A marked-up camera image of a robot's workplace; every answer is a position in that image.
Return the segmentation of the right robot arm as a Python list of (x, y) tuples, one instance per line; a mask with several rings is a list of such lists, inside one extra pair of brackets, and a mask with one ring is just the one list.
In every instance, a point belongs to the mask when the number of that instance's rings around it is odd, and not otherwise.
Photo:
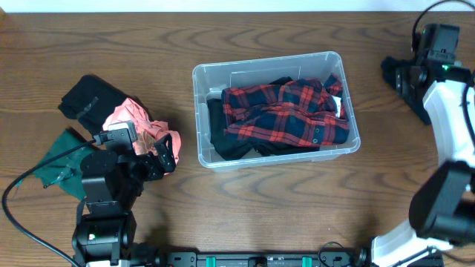
[(408, 218), (361, 252), (366, 266), (429, 266), (430, 258), (474, 242), (474, 73), (457, 66), (459, 28), (428, 24), (412, 33), (414, 57), (381, 67), (397, 95), (436, 140), (439, 167), (417, 191)]

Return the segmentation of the dark green cloth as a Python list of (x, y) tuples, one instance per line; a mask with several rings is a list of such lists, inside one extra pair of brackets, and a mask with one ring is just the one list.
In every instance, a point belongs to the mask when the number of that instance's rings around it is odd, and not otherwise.
[[(83, 143), (86, 143), (84, 137), (73, 128), (66, 128), (51, 145), (41, 162), (82, 145)], [(33, 175), (35, 178), (41, 180), (44, 189), (59, 187), (66, 194), (78, 200), (83, 200), (86, 193), (82, 185), (80, 164), (87, 155), (95, 151), (96, 148), (94, 146), (87, 145), (39, 168), (33, 172)]]

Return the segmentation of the black garment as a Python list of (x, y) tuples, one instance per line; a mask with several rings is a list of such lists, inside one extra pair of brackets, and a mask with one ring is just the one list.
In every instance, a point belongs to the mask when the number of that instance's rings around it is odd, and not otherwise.
[[(293, 79), (281, 77), (271, 85), (283, 85)], [(299, 148), (277, 142), (257, 142), (236, 140), (228, 138), (223, 130), (226, 126), (221, 97), (207, 101), (209, 109), (209, 121), (211, 128), (211, 143), (214, 149), (224, 160), (238, 160), (251, 150), (257, 151), (261, 156), (280, 156), (287, 154), (299, 154), (318, 151), (318, 148)]]

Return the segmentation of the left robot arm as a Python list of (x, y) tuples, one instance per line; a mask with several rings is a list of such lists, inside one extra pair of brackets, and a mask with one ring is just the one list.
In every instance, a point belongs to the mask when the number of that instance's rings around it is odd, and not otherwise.
[(171, 135), (154, 143), (155, 153), (140, 155), (126, 129), (99, 133), (94, 141), (105, 149), (81, 161), (86, 196), (77, 207), (73, 258), (80, 266), (164, 266), (157, 249), (134, 242), (132, 207), (145, 182), (174, 172)]

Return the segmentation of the black cloth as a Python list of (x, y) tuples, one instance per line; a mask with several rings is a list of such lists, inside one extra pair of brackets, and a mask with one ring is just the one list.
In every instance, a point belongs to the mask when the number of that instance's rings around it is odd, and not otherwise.
[(58, 109), (77, 120), (91, 135), (102, 131), (105, 120), (128, 95), (95, 75), (84, 75), (63, 97)]

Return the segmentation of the salmon pink shirt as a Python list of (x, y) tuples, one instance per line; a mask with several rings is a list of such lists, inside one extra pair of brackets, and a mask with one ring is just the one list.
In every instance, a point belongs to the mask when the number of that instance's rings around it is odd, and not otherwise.
[(145, 108), (131, 98), (127, 98), (121, 105), (114, 108), (114, 112), (103, 123), (102, 129), (110, 131), (115, 124), (122, 122), (134, 123), (137, 140), (133, 142), (133, 148), (136, 155), (152, 152), (157, 156), (158, 152), (154, 144), (169, 135), (174, 162), (178, 163), (182, 141), (180, 134), (170, 130), (167, 122), (152, 120)]

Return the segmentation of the red navy plaid shirt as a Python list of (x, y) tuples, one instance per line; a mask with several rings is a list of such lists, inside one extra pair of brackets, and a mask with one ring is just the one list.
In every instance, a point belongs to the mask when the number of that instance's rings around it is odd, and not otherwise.
[(223, 132), (230, 139), (299, 148), (343, 144), (350, 134), (343, 92), (334, 73), (325, 82), (307, 78), (227, 88), (221, 94)]

